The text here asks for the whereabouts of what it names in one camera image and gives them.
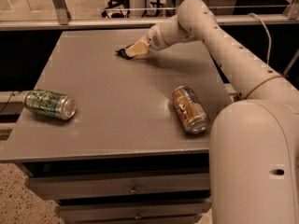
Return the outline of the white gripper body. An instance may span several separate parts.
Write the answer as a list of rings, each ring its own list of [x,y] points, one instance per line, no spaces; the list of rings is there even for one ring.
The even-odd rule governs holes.
[[[166,49],[174,44],[171,22],[162,22],[153,25],[146,34],[149,47],[154,50]]]

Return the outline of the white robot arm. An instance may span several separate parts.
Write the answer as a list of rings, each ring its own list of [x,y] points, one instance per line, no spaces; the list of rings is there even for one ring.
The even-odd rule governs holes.
[[[192,39],[204,43],[240,98],[210,132],[213,224],[299,224],[299,91],[288,80],[223,31],[201,0],[182,2],[126,53]]]

